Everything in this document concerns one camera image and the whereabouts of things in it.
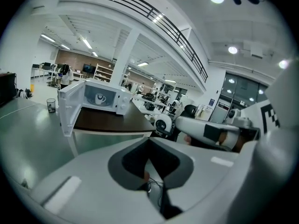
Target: shelving unit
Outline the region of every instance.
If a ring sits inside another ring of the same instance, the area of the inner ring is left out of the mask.
[[[102,79],[103,79],[103,81],[110,82],[112,73],[107,73],[108,70],[113,71],[113,70],[110,69],[110,68],[107,68],[107,67],[104,67],[104,66],[100,66],[99,64],[97,64],[97,67],[96,67],[96,69],[95,69],[93,78],[94,78],[94,79],[97,79],[97,80],[102,80]]]

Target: brown wall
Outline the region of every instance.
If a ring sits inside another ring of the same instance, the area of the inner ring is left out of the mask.
[[[149,86],[149,87],[154,86],[154,83],[155,83],[154,81],[151,81],[151,80],[149,80],[149,79],[147,79],[143,76],[140,76],[136,73],[133,73],[130,70],[127,70],[126,74],[128,74],[128,72],[130,72],[130,77],[129,77],[130,80],[134,80],[134,81],[139,82],[141,84],[144,83],[144,85]],[[145,87],[144,88],[144,93],[147,93],[147,92],[150,92],[150,89]]]
[[[85,56],[81,54],[77,54],[74,52],[69,52],[65,50],[59,50],[55,64],[68,64],[73,68],[73,70],[81,70],[83,69],[83,64],[91,64],[92,66],[96,67],[97,64],[100,66],[108,67],[108,65],[112,66],[112,69],[114,65],[112,63],[102,61],[97,58],[93,58],[90,56]]]

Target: brown tabletop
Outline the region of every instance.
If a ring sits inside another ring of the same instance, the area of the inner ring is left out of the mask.
[[[125,115],[82,108],[74,128],[116,133],[152,132],[155,130],[153,125],[144,117],[132,101],[130,101],[128,111]]]

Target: white pillar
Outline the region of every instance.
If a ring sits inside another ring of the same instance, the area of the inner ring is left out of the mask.
[[[31,15],[24,5],[11,19],[0,41],[0,68],[17,74],[17,88],[30,89],[31,68],[37,43],[45,27],[44,15]]]
[[[125,72],[127,68],[127,62],[130,57],[131,51],[135,45],[135,42],[137,41],[137,38],[139,36],[140,32],[137,29],[132,29],[129,36],[127,37],[121,52],[117,58],[115,67],[113,69],[113,73],[111,76],[110,83],[119,85],[122,74]]]

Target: black metal railing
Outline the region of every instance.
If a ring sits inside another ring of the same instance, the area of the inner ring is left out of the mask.
[[[144,0],[110,1],[134,10],[160,27],[185,52],[199,72],[200,76],[203,78],[204,82],[206,82],[208,75],[196,52],[182,32],[163,13]]]

